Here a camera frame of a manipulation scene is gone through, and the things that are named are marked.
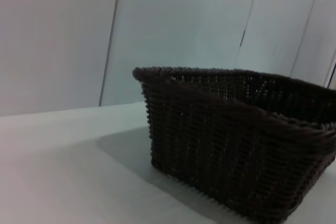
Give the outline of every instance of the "woven basket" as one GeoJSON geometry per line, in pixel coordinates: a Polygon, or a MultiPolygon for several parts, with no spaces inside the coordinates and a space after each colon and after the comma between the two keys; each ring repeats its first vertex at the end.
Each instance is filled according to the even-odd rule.
{"type": "Polygon", "coordinates": [[[283,221],[336,155],[336,92],[243,70],[136,68],[152,164],[236,213],[283,221]]]}

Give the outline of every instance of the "table surface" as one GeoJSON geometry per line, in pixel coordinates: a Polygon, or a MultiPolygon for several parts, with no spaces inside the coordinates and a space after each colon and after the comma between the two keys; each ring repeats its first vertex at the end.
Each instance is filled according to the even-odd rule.
{"type": "MultiPolygon", "coordinates": [[[[144,103],[0,118],[0,223],[249,223],[152,168],[144,103]]],[[[336,165],[286,223],[336,223],[336,165]]]]}

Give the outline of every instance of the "gray wall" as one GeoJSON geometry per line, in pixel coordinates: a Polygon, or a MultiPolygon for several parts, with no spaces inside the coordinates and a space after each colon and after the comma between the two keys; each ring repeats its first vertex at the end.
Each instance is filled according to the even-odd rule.
{"type": "Polygon", "coordinates": [[[233,68],[252,0],[119,0],[102,105],[142,100],[139,66],[233,68]]]}
{"type": "Polygon", "coordinates": [[[0,0],[0,115],[98,106],[115,0],[0,0]]]}
{"type": "Polygon", "coordinates": [[[235,68],[290,76],[314,0],[254,0],[235,68]]]}

